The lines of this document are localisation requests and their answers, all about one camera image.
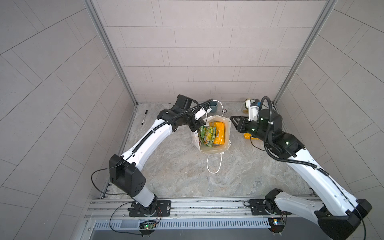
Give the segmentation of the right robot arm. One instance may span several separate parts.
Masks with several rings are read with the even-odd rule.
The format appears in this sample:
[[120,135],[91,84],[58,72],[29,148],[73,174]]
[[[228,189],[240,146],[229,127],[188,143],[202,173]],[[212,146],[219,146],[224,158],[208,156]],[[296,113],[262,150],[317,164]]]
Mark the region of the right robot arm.
[[261,110],[256,120],[232,116],[231,122],[240,133],[263,141],[266,153],[274,160],[288,164],[315,191],[319,201],[292,196],[273,189],[265,196],[269,214],[292,213],[317,224],[333,240],[346,240],[372,210],[365,199],[357,199],[339,185],[311,156],[304,144],[282,129],[282,116],[274,110]]

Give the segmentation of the white printed paper bag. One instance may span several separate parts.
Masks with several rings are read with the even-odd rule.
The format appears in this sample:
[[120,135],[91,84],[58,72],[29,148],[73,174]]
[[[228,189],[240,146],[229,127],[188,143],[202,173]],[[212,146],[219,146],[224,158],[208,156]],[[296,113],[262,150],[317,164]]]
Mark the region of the white printed paper bag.
[[201,152],[207,155],[206,167],[209,168],[209,159],[211,155],[220,155],[220,161],[223,160],[223,154],[231,146],[230,132],[232,122],[224,116],[226,112],[222,109],[220,115],[208,116],[212,111],[211,104],[222,106],[217,100],[209,104],[207,111],[199,111],[198,116],[202,118],[203,124],[192,132],[192,143]]

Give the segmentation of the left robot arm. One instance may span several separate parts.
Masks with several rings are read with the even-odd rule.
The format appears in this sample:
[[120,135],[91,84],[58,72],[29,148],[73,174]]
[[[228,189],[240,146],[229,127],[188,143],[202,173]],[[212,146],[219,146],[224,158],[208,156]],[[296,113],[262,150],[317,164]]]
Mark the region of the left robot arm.
[[203,117],[209,113],[209,99],[201,104],[178,95],[170,109],[157,115],[150,129],[140,140],[121,156],[113,155],[109,161],[110,182],[135,200],[139,211],[151,216],[157,210],[157,196],[146,187],[146,178],[141,170],[160,143],[180,126],[188,126],[192,132],[206,124]]

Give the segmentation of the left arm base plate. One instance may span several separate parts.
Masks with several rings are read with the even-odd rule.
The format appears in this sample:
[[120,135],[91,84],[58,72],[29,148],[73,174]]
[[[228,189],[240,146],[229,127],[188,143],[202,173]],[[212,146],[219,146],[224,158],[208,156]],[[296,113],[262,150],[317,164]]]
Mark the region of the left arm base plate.
[[144,207],[139,202],[134,201],[129,210],[130,217],[169,217],[171,210],[171,201],[155,200],[148,207]]

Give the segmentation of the yellow candy snack bag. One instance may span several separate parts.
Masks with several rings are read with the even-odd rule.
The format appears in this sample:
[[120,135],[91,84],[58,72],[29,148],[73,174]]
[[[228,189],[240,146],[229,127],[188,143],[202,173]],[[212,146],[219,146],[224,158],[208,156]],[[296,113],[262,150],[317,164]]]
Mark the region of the yellow candy snack bag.
[[256,137],[253,137],[251,134],[248,134],[248,133],[244,133],[244,138],[245,138],[246,140],[250,140],[250,139],[252,139],[252,140],[257,140]]

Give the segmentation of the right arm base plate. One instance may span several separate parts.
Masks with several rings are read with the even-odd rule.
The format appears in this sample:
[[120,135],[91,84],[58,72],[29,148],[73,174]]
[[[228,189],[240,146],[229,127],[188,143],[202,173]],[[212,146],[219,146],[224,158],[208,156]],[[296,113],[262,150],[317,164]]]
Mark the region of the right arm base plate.
[[265,204],[265,199],[250,199],[243,202],[244,207],[249,208],[253,216],[288,216],[292,215],[290,212],[282,212],[280,210],[269,210],[268,206]]

